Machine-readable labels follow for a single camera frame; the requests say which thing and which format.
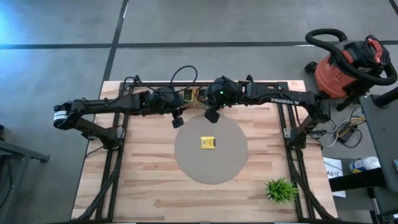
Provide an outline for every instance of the wooden tabletop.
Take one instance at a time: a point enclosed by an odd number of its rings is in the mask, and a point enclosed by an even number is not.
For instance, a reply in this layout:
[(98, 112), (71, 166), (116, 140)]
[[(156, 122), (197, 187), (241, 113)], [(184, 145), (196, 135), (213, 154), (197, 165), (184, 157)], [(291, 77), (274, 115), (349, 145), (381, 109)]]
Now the wooden tabletop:
[[(305, 91), (301, 80), (284, 82), (289, 83), (290, 90)], [(117, 97), (119, 84), (104, 82), (100, 98)], [(204, 111), (186, 110), (182, 117), (188, 121), (200, 113)], [(279, 205), (268, 201), (264, 191), (264, 183), (268, 180), (281, 177), (290, 180), (277, 105), (234, 106), (223, 109), (222, 113), (235, 120), (245, 133), (249, 155), (236, 177), (218, 185), (195, 182), (179, 168), (174, 155), (178, 129), (172, 127), (170, 114), (130, 117), (114, 222), (297, 221), (294, 204)], [(307, 115), (303, 108), (298, 108), (298, 113), (301, 120)], [(97, 114), (95, 123), (110, 127), (113, 116)], [(100, 146), (99, 141), (92, 141), (88, 152)], [(337, 217), (320, 148), (308, 145), (303, 156), (312, 192), (328, 212)], [(105, 158), (104, 149), (86, 158), (72, 218), (81, 215), (98, 193)], [(300, 199), (307, 217), (301, 191)], [(106, 214), (107, 206), (108, 198), (103, 214)]]

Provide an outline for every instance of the white label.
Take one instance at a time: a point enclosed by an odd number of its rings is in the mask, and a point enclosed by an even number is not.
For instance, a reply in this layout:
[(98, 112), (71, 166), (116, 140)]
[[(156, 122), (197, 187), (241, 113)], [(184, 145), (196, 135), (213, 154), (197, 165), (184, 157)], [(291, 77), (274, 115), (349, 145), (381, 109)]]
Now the white label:
[(67, 111), (58, 111), (54, 113), (54, 120), (56, 119), (67, 119)]
[(271, 102), (273, 103), (285, 103), (285, 104), (295, 104), (298, 105), (300, 102), (299, 101), (295, 101), (294, 103), (291, 100), (282, 100), (282, 99), (273, 99), (271, 98)]
[(57, 120), (57, 119), (67, 119), (67, 118), (68, 118), (67, 115), (58, 115), (58, 116), (54, 116), (54, 120)]

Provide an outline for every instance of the yellow block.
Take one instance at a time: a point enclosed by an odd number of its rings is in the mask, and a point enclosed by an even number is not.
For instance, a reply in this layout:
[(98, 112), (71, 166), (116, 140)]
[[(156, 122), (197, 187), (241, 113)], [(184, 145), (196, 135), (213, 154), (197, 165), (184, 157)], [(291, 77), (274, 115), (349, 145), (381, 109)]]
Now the yellow block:
[(200, 137), (200, 148), (201, 149), (215, 149), (216, 148), (216, 138), (214, 138), (214, 136)]

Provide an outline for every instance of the black hose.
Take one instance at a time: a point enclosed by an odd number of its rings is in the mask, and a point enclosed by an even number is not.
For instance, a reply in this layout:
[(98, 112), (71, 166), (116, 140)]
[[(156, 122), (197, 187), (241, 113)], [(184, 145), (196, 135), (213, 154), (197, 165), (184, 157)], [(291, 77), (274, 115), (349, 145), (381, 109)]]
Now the black hose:
[(339, 39), (340, 42), (347, 40), (347, 36), (345, 36), (345, 34), (342, 31), (336, 29), (317, 29), (307, 33), (305, 36), (305, 40), (309, 44), (312, 44), (314, 46), (329, 51), (333, 56), (333, 58), (336, 60), (336, 63), (353, 77), (359, 80), (364, 80), (366, 82), (371, 82), (373, 85), (380, 85), (380, 86), (391, 85), (397, 81), (397, 72), (391, 62), (388, 62), (384, 67), (384, 71), (386, 72), (387, 78), (374, 77), (367, 73), (361, 72), (358, 69), (354, 68), (347, 61), (341, 50), (338, 49), (336, 46), (334, 46), (331, 43), (313, 38), (316, 35), (322, 35), (322, 34), (334, 35)]

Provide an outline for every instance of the small potted plant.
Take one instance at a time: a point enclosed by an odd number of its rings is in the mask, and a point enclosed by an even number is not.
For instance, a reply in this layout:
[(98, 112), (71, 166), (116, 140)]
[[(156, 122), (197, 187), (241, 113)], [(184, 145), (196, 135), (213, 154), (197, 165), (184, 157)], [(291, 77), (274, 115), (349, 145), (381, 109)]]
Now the small potted plant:
[(298, 192), (299, 190), (292, 183), (287, 182), (285, 178), (280, 178), (277, 181), (270, 180), (266, 183), (268, 200), (273, 200), (276, 203), (291, 203)]

